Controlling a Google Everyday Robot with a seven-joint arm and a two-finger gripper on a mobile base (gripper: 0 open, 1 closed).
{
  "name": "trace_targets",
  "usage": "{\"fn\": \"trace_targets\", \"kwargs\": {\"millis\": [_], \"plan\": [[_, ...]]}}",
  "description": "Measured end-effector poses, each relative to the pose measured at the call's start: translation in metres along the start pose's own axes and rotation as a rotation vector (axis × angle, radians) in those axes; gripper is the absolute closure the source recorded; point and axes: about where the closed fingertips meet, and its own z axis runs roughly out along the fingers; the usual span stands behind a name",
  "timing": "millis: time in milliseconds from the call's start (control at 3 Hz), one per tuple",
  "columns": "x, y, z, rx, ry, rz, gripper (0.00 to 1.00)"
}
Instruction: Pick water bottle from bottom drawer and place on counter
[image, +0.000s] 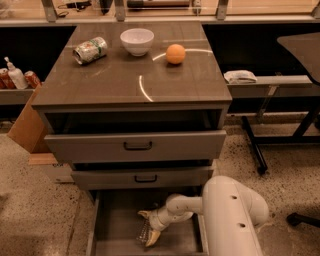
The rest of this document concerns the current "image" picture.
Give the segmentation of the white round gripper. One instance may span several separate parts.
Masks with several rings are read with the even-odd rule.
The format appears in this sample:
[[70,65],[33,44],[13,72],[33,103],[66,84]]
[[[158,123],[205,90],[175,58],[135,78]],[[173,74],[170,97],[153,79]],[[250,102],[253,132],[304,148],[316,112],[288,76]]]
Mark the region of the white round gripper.
[[160,231],[166,229],[173,222],[174,218],[174,215],[166,207],[161,207],[152,210],[151,212],[140,210],[138,214],[144,219],[149,218],[150,226],[153,229],[148,233],[147,241],[145,243],[146,247],[151,247],[157,242],[161,235]]

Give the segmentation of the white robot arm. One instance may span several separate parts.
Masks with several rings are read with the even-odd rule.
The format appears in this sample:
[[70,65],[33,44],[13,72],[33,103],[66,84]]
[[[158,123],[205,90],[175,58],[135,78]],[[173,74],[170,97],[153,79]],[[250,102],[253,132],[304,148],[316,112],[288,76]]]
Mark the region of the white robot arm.
[[263,256],[255,229],[268,220],[268,205],[256,191],[230,177],[214,176],[200,196],[173,194],[162,207],[139,214],[145,219],[139,240],[146,247],[170,224],[198,215],[209,256]]

